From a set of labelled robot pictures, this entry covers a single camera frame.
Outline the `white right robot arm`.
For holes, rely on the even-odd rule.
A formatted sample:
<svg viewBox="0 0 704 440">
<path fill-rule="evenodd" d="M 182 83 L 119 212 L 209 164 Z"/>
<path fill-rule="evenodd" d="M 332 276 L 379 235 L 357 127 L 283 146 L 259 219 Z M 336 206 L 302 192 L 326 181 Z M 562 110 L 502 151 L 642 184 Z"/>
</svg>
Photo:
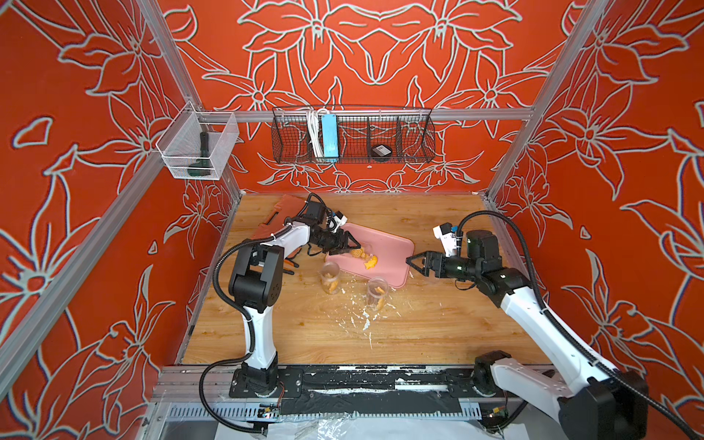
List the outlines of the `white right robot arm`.
<svg viewBox="0 0 704 440">
<path fill-rule="evenodd" d="M 441 251 L 407 258 L 407 265 L 425 277 L 469 282 L 517 323 L 547 355 L 555 370 L 550 378 L 528 368 L 502 350 L 475 359 L 470 383 L 483 397 L 512 393 L 557 422 L 569 439 L 643 439 L 648 412 L 662 414 L 689 439 L 698 434 L 679 416 L 649 395 L 643 378 L 623 371 L 591 348 L 545 302 L 531 260 L 526 273 L 502 262 L 498 238 L 487 230 L 465 231 L 479 216 L 491 216 L 511 227 L 527 245 L 513 221 L 497 212 L 468 214 L 454 227 L 434 227 Z"/>
</svg>

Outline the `clear jar with cookies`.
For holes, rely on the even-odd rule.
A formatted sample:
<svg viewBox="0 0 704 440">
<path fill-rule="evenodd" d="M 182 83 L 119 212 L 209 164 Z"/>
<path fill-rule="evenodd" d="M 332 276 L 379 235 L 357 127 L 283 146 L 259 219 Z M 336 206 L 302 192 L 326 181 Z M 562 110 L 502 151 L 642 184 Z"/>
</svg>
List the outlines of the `clear jar with cookies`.
<svg viewBox="0 0 704 440">
<path fill-rule="evenodd" d="M 346 254 L 355 259 L 368 260 L 370 258 L 364 247 L 355 247 L 355 249 L 350 249 Z"/>
</svg>

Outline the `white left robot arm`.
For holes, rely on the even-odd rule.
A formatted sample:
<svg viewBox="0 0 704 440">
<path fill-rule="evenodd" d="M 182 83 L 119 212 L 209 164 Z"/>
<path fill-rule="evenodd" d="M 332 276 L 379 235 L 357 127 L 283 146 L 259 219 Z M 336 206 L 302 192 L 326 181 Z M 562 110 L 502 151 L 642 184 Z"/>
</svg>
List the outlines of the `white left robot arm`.
<svg viewBox="0 0 704 440">
<path fill-rule="evenodd" d="M 243 318 L 246 352 L 242 357 L 216 361 L 203 370 L 198 381 L 199 400 L 205 412 L 221 427 L 249 435 L 268 432 L 265 423 L 238 425 L 221 416 L 208 402 L 205 380 L 219 367 L 239 366 L 235 379 L 253 392 L 268 396 L 283 390 L 279 383 L 279 358 L 273 337 L 273 307 L 283 287 L 284 260 L 300 248 L 318 247 L 337 255 L 360 249 L 360 243 L 344 229 L 347 218 L 329 208 L 323 198 L 310 192 L 300 211 L 264 238 L 245 239 L 216 262 L 212 286 L 216 295 Z"/>
</svg>

